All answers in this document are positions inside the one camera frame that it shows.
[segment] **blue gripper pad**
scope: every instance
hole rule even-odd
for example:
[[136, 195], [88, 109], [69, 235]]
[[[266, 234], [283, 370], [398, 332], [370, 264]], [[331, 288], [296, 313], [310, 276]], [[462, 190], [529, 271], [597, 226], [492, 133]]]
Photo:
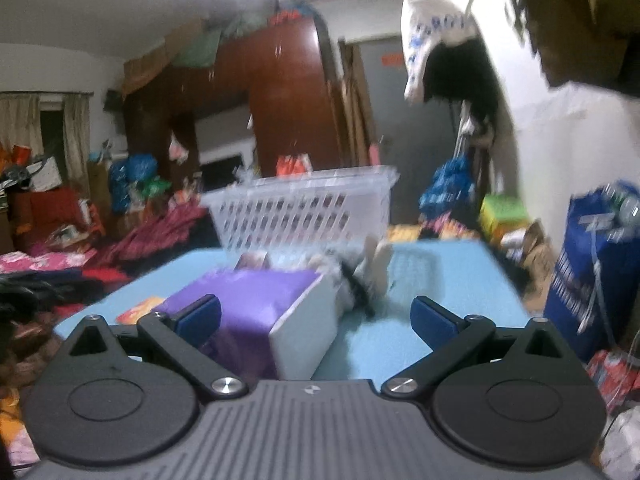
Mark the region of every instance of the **blue gripper pad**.
[[213, 294], [203, 296], [172, 316], [174, 332], [195, 348], [200, 348], [220, 328], [221, 320], [222, 307]]
[[431, 350], [447, 343], [467, 325], [466, 321], [426, 296], [412, 301], [410, 311], [411, 328]]

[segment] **black circular joint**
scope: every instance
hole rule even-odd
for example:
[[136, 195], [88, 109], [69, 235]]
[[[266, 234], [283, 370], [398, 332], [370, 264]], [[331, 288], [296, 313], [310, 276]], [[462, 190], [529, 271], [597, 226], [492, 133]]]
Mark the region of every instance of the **black circular joint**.
[[498, 383], [486, 393], [489, 406], [500, 416], [515, 422], [535, 422], [554, 416], [562, 399], [551, 386], [528, 379]]
[[501, 466], [552, 467], [591, 452], [603, 422], [597, 389], [543, 361], [503, 359], [453, 373], [433, 395], [437, 429], [456, 448]]
[[77, 416], [100, 422], [131, 415], [144, 398], [142, 388], [130, 381], [98, 379], [78, 386], [69, 396], [69, 406]]
[[198, 401], [183, 377], [107, 355], [86, 367], [78, 362], [84, 369], [45, 373], [32, 391], [25, 422], [43, 457], [87, 467], [131, 464], [169, 448], [194, 424]]

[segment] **blue plastic bag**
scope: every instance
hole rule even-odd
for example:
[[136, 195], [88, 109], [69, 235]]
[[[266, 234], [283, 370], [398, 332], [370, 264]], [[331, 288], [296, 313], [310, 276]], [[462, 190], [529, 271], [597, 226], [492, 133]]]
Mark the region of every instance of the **blue plastic bag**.
[[127, 159], [127, 178], [129, 182], [151, 180], [158, 174], [158, 162], [147, 153], [131, 155]]
[[111, 210], [114, 213], [126, 213], [131, 204], [129, 184], [127, 183], [127, 166], [126, 160], [117, 160], [109, 168]]
[[620, 338], [640, 283], [640, 232], [623, 229], [615, 221], [598, 230], [590, 228], [589, 216], [611, 213], [603, 189], [572, 197], [564, 245], [546, 299], [545, 317], [584, 362], [608, 348], [610, 338]]
[[109, 168], [109, 189], [117, 182], [127, 181], [127, 161], [116, 160]]
[[456, 202], [471, 199], [474, 188], [466, 157], [452, 158], [433, 174], [433, 183], [420, 197], [420, 212], [429, 220], [437, 218]]

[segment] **curtain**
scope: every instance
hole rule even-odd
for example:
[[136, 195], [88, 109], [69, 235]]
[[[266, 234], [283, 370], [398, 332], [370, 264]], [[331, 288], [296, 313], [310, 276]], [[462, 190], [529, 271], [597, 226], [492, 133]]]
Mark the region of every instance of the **curtain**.
[[44, 152], [39, 95], [0, 94], [0, 141], [9, 152], [14, 144], [29, 146], [33, 155]]
[[89, 190], [86, 163], [89, 157], [89, 97], [68, 94], [63, 100], [65, 162], [69, 180], [81, 189]]

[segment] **orange sticker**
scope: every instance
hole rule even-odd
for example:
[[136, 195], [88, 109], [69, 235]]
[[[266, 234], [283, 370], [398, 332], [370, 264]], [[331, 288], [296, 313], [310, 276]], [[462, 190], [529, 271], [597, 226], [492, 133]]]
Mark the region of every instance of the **orange sticker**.
[[116, 321], [122, 325], [135, 325], [142, 316], [146, 316], [153, 308], [163, 303], [164, 300], [165, 298], [158, 298], [157, 296], [146, 298], [145, 301], [120, 314]]
[[394, 52], [382, 56], [382, 66], [404, 66], [404, 55], [402, 52]]

